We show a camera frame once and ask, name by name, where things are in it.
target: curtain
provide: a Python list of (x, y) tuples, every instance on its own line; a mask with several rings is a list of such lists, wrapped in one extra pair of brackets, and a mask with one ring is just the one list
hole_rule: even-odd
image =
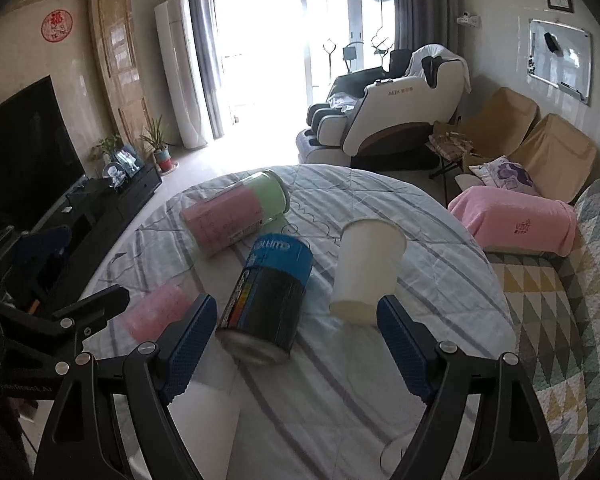
[(214, 29), (216, 21), (213, 1), (189, 0), (189, 5), (206, 109), (208, 110), (214, 139), (219, 139), (224, 136), (224, 130), (222, 128), (223, 108), (220, 67), (216, 56), (216, 34)]
[(395, 0), (395, 47), (439, 43), (458, 49), (458, 0)]

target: floor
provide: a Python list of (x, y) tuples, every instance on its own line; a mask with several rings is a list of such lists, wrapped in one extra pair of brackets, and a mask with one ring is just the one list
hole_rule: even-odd
[[(173, 158), (178, 162), (178, 169), (163, 177), (162, 185), (156, 190), (154, 196), (142, 208), (136, 218), (111, 248), (109, 254), (100, 265), (94, 277), (83, 292), (83, 297), (92, 293), (96, 277), (101, 275), (106, 264), (110, 261), (120, 246), (126, 241), (140, 224), (159, 206), (164, 204), (178, 192), (195, 186), (206, 180), (237, 171), (252, 170), (254, 168), (265, 168), (270, 166), (284, 166), (298, 163), (298, 150), (296, 149), (295, 136), (276, 134), (276, 132), (259, 132), (248, 134), (233, 134), (216, 140), (211, 145), (194, 152), (174, 148), (171, 150)], [(442, 178), (429, 179), (429, 171), (393, 171), (387, 172), (399, 180), (414, 184), (429, 193), (440, 203), (444, 202)], [(452, 176), (448, 176), (449, 196), (455, 196), (459, 192)], [(48, 412), (51, 409), (51, 401), (40, 401), (40, 408), (36, 413), (35, 420), (29, 422), (20, 419), (23, 429), (32, 441), (33, 446), (38, 448)], [(34, 463), (35, 457), (30, 452), (30, 445), (24, 444), (30, 463)]]

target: whiteboard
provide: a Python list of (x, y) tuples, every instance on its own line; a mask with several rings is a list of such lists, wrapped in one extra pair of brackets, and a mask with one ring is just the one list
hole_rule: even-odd
[[(549, 48), (551, 39), (547, 41), (547, 34), (554, 41), (554, 52)], [(591, 35), (561, 23), (530, 20), (527, 73), (588, 104)]]

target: massage chair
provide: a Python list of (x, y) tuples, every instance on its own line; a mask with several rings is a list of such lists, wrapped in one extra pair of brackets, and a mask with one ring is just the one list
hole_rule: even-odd
[(395, 168), (396, 157), (407, 160), (427, 142), (435, 121), (449, 122), (465, 88), (464, 60), (428, 56), (431, 47), (410, 56), (417, 75), (405, 76), (405, 51), (397, 50), (389, 72), (378, 67), (337, 77), (328, 102), (308, 109), (310, 127), (296, 137), (300, 163), (416, 169)]

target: white paper cup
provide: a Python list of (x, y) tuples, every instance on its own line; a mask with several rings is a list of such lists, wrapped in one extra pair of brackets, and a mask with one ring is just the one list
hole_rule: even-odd
[(378, 301), (393, 294), (407, 239), (393, 222), (361, 218), (342, 231), (329, 309), (333, 316), (376, 324)]

